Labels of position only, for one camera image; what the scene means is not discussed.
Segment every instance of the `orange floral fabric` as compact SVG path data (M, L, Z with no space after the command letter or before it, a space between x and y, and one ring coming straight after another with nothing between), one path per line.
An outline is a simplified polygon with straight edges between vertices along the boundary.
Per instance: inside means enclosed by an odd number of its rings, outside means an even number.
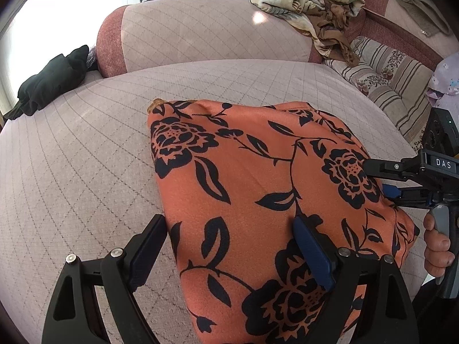
M156 101L151 152L185 303L205 344L301 342L327 294L293 239L304 213L336 247L405 259L419 229L384 198L369 156L308 103ZM359 316L358 289L349 329Z

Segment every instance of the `screw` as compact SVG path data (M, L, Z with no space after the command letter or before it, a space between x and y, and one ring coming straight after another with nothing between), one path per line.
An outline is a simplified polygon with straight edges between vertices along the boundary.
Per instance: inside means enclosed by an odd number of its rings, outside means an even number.
M72 264L76 259L77 259L77 256L75 254L70 254L65 258L65 262L67 264Z
M122 251L123 251L122 248L114 248L110 252L110 256L111 257L120 257L122 255Z
M393 264L395 262L395 259L392 255L384 255L383 259L387 264Z
M338 253L343 257L349 257L351 255L351 251L346 247L339 248Z

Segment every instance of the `sunlight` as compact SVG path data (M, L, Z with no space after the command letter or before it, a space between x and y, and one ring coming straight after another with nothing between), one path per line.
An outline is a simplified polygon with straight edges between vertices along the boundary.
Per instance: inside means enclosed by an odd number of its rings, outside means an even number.
M266 22L266 17L263 15L263 13L257 11L254 13L252 20L254 24L259 25L260 23Z

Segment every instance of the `black cloth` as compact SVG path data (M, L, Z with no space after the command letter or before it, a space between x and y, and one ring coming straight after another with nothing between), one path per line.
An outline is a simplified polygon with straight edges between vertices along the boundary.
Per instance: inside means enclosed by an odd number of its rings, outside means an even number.
M420 344L457 344L459 298L439 298L435 280L424 284L413 300Z
M75 89L86 76L86 60L89 47L83 45L67 57L59 54L43 68L40 73L29 77L19 88L19 101L4 115L5 119L15 120L22 114L32 116L58 96Z

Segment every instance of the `lavender floral cloth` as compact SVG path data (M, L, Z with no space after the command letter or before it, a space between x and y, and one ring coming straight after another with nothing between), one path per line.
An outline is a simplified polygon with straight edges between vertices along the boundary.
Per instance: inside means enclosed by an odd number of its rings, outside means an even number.
M459 128L459 52L438 64L425 94L433 107L448 110Z

